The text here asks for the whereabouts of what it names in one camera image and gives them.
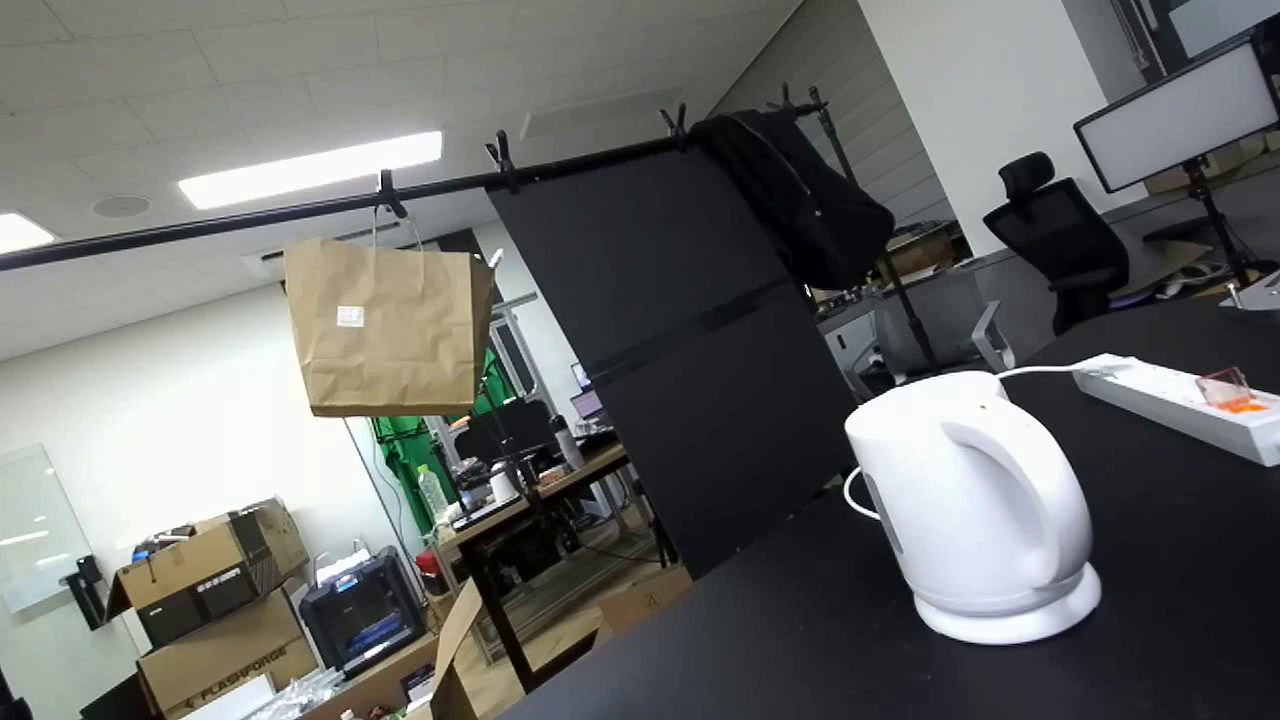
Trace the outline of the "black horizontal pole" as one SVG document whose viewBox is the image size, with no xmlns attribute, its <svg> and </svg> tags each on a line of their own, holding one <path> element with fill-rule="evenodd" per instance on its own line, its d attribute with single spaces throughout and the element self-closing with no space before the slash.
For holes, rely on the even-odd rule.
<svg viewBox="0 0 1280 720">
<path fill-rule="evenodd" d="M 113 235 L 55 242 L 55 244 L 41 244 L 41 250 L 3 254 L 0 271 L 113 257 L 113 254 L 135 254 L 135 250 L 160 250 L 160 244 L 184 244 L 184 242 L 227 235 L 227 231 L 274 229 L 274 225 L 299 225 L 299 222 L 342 216 L 342 211 L 360 211 L 360 208 L 403 208 L 408 200 L 432 200 L 432 196 L 452 196 L 452 193 L 525 187 L 538 181 L 577 176 L 588 168 L 690 150 L 690 145 L 697 145 L 697 127 L 709 120 L 719 120 L 719 116 L 729 116 L 729 112 L 718 112 L 718 116 L 705 116 L 692 123 L 690 107 L 682 103 L 677 112 L 660 112 L 660 120 L 668 123 L 668 133 L 660 140 L 641 140 L 641 145 L 547 162 L 547 163 L 528 163 L 528 168 L 519 168 L 513 162 L 509 133 L 495 133 L 495 140 L 485 145 L 495 163 L 491 173 L 427 181 L 427 186 L 396 186 L 390 173 L 380 173 L 375 187 L 358 193 L 358 196 L 277 205 L 277 208 L 259 208 L 259 211 L 153 225 L 153 229 L 134 229 L 134 231 L 113 231 Z"/>
</svg>

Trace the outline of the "computer monitor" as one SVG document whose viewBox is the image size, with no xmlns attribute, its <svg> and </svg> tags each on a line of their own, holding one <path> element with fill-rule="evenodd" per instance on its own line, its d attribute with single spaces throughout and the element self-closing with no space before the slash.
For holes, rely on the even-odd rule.
<svg viewBox="0 0 1280 720">
<path fill-rule="evenodd" d="M 1076 120 L 1076 140 L 1108 193 L 1265 133 L 1280 120 L 1271 74 L 1252 45 L 1233 45 L 1164 86 Z"/>
</svg>

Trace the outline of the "lower cardboard box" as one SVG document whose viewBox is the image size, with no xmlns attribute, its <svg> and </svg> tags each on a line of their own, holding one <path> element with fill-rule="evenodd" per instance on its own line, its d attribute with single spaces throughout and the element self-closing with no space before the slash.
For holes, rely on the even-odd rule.
<svg viewBox="0 0 1280 720">
<path fill-rule="evenodd" d="M 316 670 L 313 645 L 286 593 L 250 604 L 139 659 L 139 679 L 160 716 L 181 716 L 250 677 L 286 688 Z"/>
</svg>

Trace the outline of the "black hanging bag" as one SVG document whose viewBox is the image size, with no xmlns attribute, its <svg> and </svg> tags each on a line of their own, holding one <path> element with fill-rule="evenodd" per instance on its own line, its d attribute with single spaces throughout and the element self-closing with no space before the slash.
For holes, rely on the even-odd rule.
<svg viewBox="0 0 1280 720">
<path fill-rule="evenodd" d="M 896 216 L 856 181 L 844 181 L 793 112 L 709 116 L 692 127 L 692 140 L 776 231 L 776 254 L 801 284 L 861 284 L 888 250 Z"/>
</svg>

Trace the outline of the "white power strip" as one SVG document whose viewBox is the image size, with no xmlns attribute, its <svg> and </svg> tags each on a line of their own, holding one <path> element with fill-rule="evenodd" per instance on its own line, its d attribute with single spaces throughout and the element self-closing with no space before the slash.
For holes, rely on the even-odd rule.
<svg viewBox="0 0 1280 720">
<path fill-rule="evenodd" d="M 1071 382 L 1094 399 L 1259 470 L 1280 470 L 1280 395 L 1252 390 L 1233 372 L 1198 376 L 1185 367 L 1100 351 L 1082 362 Z"/>
</svg>

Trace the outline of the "black office chair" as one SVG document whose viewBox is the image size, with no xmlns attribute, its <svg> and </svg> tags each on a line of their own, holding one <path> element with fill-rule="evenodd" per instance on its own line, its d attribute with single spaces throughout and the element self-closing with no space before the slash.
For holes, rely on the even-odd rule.
<svg viewBox="0 0 1280 720">
<path fill-rule="evenodd" d="M 1068 334 L 1113 309 L 1128 284 L 1128 254 L 1113 225 L 1071 181 L 1055 176 L 1050 151 L 1002 168 L 1005 205 L 983 216 L 990 231 L 1029 262 L 1055 297 L 1053 334 Z"/>
</svg>

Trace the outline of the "open cardboard box flap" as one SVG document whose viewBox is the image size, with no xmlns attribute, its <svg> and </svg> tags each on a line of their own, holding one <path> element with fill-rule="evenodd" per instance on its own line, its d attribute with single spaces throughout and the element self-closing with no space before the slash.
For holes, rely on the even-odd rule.
<svg viewBox="0 0 1280 720">
<path fill-rule="evenodd" d="M 476 720 L 476 710 L 463 694 L 456 659 L 482 613 L 485 613 L 482 587 L 463 580 L 440 621 L 432 677 L 414 688 L 414 706 L 403 720 Z"/>
</svg>

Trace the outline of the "upper cardboard box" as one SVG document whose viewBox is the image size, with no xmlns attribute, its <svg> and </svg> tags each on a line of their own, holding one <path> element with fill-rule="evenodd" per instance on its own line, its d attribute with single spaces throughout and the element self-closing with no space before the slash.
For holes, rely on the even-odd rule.
<svg viewBox="0 0 1280 720">
<path fill-rule="evenodd" d="M 108 584 L 113 613 L 135 613 L 166 647 L 224 621 L 310 563 L 299 529 L 281 500 L 201 521 L 184 541 L 153 548 Z"/>
</svg>

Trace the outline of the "black backdrop panel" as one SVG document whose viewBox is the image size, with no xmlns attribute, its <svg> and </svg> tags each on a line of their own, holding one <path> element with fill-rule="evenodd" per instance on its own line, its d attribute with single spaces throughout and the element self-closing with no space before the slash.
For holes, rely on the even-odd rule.
<svg viewBox="0 0 1280 720">
<path fill-rule="evenodd" d="M 718 162 L 660 151 L 495 187 L 491 205 L 692 576 L 853 462 L 853 394 Z"/>
</svg>

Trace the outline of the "black 3d printer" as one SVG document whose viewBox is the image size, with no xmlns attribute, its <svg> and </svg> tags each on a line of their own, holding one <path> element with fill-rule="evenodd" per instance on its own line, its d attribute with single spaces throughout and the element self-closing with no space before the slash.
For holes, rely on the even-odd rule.
<svg viewBox="0 0 1280 720">
<path fill-rule="evenodd" d="M 375 551 L 299 600 L 299 621 L 321 659 L 344 677 L 368 673 L 390 653 L 424 637 L 421 604 L 394 551 Z"/>
</svg>

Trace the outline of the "green cloth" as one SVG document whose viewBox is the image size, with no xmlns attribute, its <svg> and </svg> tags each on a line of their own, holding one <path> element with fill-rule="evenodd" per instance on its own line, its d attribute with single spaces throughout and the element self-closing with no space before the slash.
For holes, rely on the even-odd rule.
<svg viewBox="0 0 1280 720">
<path fill-rule="evenodd" d="M 482 365 L 482 395 L 469 408 L 474 421 L 506 408 L 518 399 L 518 386 L 495 351 L 485 351 Z M 436 518 L 427 507 L 427 495 L 421 489 L 421 474 L 443 478 L 443 451 L 432 441 L 427 424 L 421 418 L 375 418 L 371 436 L 380 445 L 384 470 L 396 478 L 403 505 L 421 531 L 436 529 Z"/>
</svg>

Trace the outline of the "brown paper bag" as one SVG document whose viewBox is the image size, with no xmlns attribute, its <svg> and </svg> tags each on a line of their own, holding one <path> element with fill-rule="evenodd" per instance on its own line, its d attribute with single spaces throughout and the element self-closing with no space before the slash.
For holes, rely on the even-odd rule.
<svg viewBox="0 0 1280 720">
<path fill-rule="evenodd" d="M 491 271 L 474 254 L 286 254 L 298 362 L 316 418 L 456 418 L 482 395 Z"/>
</svg>

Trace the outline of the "cardboard box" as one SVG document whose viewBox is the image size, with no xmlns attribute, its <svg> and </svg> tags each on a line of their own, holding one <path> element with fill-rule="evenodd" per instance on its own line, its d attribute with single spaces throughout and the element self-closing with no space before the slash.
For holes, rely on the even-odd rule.
<svg viewBox="0 0 1280 720">
<path fill-rule="evenodd" d="M 181 716 L 250 677 L 286 688 L 316 670 L 313 645 L 286 593 L 250 604 L 139 659 L 139 679 L 160 716 Z"/>
<path fill-rule="evenodd" d="M 310 563 L 299 529 L 281 500 L 201 521 L 184 541 L 153 548 L 108 584 L 113 613 L 135 613 L 166 647 L 224 621 Z"/>
</svg>

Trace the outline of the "white electric kettle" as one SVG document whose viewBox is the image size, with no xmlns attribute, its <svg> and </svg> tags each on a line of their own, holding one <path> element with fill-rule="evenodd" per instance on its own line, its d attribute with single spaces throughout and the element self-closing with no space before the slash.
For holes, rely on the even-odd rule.
<svg viewBox="0 0 1280 720">
<path fill-rule="evenodd" d="M 915 617 L 963 645 L 1034 645 L 1094 617 L 1106 587 L 1083 489 L 997 372 L 944 372 L 865 399 L 844 436 Z"/>
</svg>

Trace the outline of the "wooden desk with black legs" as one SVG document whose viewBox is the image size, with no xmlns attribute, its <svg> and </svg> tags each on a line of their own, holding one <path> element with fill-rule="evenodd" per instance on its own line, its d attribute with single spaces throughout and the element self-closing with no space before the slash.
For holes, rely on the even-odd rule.
<svg viewBox="0 0 1280 720">
<path fill-rule="evenodd" d="M 519 493 L 509 505 L 495 505 L 482 521 L 469 521 L 462 531 L 448 537 L 448 548 L 462 551 L 469 563 L 469 580 L 482 593 L 482 604 L 495 629 L 495 639 L 519 679 L 525 694 L 538 694 L 546 679 L 552 679 L 559 670 L 582 659 L 588 653 L 588 639 L 577 639 L 574 647 L 556 653 L 546 665 L 532 665 L 525 655 L 525 639 L 518 637 L 518 626 L 506 607 L 506 593 L 495 587 L 495 563 L 491 548 L 509 541 L 513 531 L 525 531 L 532 524 L 547 524 L 582 489 L 592 489 L 634 465 L 623 445 L 608 445 L 604 451 L 588 455 L 582 470 L 564 474 L 559 482 L 538 482 L 528 493 Z"/>
</svg>

